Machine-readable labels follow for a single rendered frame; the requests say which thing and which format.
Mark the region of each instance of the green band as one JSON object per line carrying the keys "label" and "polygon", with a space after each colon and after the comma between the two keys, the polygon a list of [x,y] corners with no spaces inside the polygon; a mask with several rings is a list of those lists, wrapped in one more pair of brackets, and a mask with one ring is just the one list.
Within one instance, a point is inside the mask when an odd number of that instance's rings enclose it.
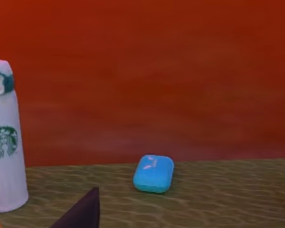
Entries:
{"label": "green band", "polygon": [[0,76],[3,77],[3,86],[4,86],[4,93],[0,95],[5,95],[7,93],[10,93],[15,88],[15,82],[14,82],[14,76],[13,75],[5,75],[0,72]]}

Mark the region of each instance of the brown tabletop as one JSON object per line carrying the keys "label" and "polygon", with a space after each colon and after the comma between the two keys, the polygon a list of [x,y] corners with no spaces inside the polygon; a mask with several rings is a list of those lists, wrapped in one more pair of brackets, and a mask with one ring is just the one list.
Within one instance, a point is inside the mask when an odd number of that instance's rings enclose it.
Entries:
{"label": "brown tabletop", "polygon": [[48,228],[100,187],[101,228],[285,228],[285,159],[176,163],[164,195],[136,191],[135,164],[27,169],[30,199],[4,228]]}

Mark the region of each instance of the blue object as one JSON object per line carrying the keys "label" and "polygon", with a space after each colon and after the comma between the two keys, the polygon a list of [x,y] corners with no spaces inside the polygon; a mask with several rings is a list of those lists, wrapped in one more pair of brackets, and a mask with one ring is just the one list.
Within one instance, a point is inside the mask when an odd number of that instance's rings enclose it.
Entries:
{"label": "blue object", "polygon": [[133,176],[134,187],[140,191],[164,193],[170,186],[174,162],[167,156],[145,155]]}

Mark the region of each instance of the orange-red background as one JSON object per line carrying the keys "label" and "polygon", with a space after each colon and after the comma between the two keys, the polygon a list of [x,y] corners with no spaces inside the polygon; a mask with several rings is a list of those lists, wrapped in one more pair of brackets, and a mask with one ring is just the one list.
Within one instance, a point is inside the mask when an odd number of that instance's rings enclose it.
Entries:
{"label": "orange-red background", "polygon": [[28,166],[285,156],[285,0],[0,0]]}

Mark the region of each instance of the dark triangular object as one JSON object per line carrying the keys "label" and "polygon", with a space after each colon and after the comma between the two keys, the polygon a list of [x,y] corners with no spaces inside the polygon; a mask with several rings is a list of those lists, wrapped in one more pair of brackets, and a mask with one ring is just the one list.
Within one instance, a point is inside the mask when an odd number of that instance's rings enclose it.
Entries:
{"label": "dark triangular object", "polygon": [[99,188],[93,188],[51,228],[99,228]]}

